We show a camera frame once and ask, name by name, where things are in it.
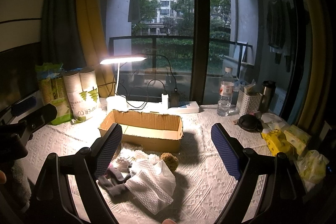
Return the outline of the yellow curtain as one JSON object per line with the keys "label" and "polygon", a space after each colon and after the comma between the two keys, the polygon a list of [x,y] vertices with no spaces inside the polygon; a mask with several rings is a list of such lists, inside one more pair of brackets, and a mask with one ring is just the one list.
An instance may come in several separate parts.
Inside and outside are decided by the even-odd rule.
{"label": "yellow curtain", "polygon": [[95,69],[99,96],[106,98],[114,93],[114,75],[112,69],[100,64],[108,56],[100,7],[100,0],[76,0],[77,27],[84,59],[88,67]]}

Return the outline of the brown fuzzy ball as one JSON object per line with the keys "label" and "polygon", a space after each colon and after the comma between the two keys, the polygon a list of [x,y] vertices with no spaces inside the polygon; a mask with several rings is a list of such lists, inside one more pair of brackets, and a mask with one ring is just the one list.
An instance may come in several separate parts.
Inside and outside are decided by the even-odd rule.
{"label": "brown fuzzy ball", "polygon": [[160,159],[165,162],[169,170],[174,173],[177,170],[177,167],[179,165],[179,160],[176,156],[172,155],[169,152],[164,152],[161,156]]}

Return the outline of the grey dotted sock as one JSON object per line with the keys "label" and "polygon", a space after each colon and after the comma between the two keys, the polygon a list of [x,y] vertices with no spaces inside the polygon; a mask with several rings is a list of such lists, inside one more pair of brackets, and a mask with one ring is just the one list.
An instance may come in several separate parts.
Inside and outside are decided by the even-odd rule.
{"label": "grey dotted sock", "polygon": [[107,191],[111,199],[116,199],[128,191],[125,183],[130,178],[130,173],[124,177],[117,168],[110,164],[106,173],[98,178],[98,184]]}

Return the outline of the black round lid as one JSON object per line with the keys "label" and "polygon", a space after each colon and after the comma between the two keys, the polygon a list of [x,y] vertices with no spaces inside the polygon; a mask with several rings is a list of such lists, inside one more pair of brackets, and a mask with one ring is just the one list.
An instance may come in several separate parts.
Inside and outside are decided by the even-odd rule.
{"label": "black round lid", "polygon": [[249,132],[262,132],[263,125],[261,120],[254,115],[245,114],[238,119],[238,126]]}

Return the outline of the steel thermos flask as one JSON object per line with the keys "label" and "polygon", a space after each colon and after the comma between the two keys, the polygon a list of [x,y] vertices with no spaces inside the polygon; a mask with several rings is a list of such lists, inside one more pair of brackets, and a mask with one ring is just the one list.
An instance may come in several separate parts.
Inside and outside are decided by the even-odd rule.
{"label": "steel thermos flask", "polygon": [[275,94],[275,90],[276,90],[275,81],[265,80],[262,82],[262,99],[259,107],[259,110],[262,113],[268,111],[272,98]]}

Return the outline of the white power strip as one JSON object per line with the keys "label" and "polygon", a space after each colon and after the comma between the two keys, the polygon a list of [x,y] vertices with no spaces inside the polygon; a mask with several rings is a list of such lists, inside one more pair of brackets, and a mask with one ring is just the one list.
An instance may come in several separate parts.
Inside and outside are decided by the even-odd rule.
{"label": "white power strip", "polygon": [[200,107],[195,101],[179,102],[178,107],[169,107],[168,109],[164,109],[161,102],[148,102],[143,110],[144,112],[178,115],[198,113]]}

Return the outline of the dark power adapter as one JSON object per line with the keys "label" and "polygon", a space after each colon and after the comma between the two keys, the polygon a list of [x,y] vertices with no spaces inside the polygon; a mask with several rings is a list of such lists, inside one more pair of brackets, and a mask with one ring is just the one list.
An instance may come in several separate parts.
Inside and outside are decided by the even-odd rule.
{"label": "dark power adapter", "polygon": [[171,93],[170,96],[170,107],[178,107],[179,106],[179,92],[175,91]]}

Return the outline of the clear water bottle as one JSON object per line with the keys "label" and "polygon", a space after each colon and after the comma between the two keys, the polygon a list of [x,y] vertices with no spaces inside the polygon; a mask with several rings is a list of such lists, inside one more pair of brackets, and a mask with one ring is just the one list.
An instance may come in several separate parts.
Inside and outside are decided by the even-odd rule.
{"label": "clear water bottle", "polygon": [[232,75],[232,68],[225,67],[224,75],[219,85],[219,100],[217,106],[217,114],[225,117],[229,114],[231,109],[231,102],[234,90],[234,77]]}

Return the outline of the light green wipes pack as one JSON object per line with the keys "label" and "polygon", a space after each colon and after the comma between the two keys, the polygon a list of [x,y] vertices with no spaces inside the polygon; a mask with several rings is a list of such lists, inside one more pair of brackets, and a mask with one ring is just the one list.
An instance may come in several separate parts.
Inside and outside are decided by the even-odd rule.
{"label": "light green wipes pack", "polygon": [[298,161],[299,175],[304,180],[318,184],[326,176],[326,165],[329,160],[317,150],[307,151],[306,155]]}

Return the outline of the open cardboard box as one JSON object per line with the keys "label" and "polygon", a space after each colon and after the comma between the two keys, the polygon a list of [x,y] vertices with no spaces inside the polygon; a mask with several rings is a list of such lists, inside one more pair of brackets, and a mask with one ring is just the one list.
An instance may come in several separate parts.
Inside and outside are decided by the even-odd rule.
{"label": "open cardboard box", "polygon": [[122,127],[123,142],[140,145],[145,151],[180,150],[183,123],[178,115],[112,110],[100,124],[100,134],[105,135],[114,123]]}

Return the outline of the white paper towel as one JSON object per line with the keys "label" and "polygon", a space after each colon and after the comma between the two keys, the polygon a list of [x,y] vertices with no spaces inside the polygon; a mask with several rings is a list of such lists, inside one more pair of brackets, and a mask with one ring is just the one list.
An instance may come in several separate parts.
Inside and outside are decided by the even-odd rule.
{"label": "white paper towel", "polygon": [[131,166],[130,174],[125,186],[153,215],[174,201],[175,176],[163,160],[152,164],[148,159],[139,159]]}

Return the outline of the green snack package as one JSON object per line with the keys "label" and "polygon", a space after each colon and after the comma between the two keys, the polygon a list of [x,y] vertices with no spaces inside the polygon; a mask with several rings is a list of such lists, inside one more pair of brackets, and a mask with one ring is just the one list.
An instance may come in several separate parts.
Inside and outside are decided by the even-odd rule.
{"label": "green snack package", "polygon": [[72,111],[68,102],[67,91],[62,73],[63,64],[43,63],[35,65],[39,90],[43,103],[56,107],[57,115],[51,121],[52,125],[59,125],[72,119]]}

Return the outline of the yellow tissue pack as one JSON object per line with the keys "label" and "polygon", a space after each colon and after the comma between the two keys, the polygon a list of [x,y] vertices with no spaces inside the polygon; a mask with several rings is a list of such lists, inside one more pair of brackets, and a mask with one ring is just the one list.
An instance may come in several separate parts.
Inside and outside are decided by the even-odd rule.
{"label": "yellow tissue pack", "polygon": [[281,130],[264,128],[261,136],[266,141],[266,145],[273,156],[280,152],[288,157],[294,156],[294,147],[286,140],[285,134]]}

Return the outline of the white embossed table cloth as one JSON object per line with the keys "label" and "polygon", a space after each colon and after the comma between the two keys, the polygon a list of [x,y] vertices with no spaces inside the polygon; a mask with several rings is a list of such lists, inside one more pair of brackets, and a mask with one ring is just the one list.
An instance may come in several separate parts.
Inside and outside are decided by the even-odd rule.
{"label": "white embossed table cloth", "polygon": [[[217,219],[236,186],[236,180],[228,174],[211,140],[211,127],[215,123],[222,124],[242,146],[270,155],[259,133],[247,132],[235,125],[235,116],[218,116],[213,105],[203,105],[198,113],[182,114],[181,118],[183,137],[177,153],[179,165],[175,171],[177,186],[173,203],[153,215],[131,194],[116,202],[104,194],[120,223],[161,223],[167,218],[177,223],[213,223]],[[49,153],[72,155],[82,147],[92,145],[100,130],[112,120],[110,114],[101,111],[83,123],[44,126],[27,143],[28,155],[23,159],[27,177],[31,181],[37,180]]]}

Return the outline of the white perforated basket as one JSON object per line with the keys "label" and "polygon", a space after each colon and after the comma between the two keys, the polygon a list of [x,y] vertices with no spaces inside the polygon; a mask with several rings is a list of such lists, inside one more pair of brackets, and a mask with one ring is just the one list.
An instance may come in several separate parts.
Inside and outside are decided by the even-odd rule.
{"label": "white perforated basket", "polygon": [[247,95],[243,91],[239,91],[236,107],[240,115],[255,113],[259,110],[262,94]]}

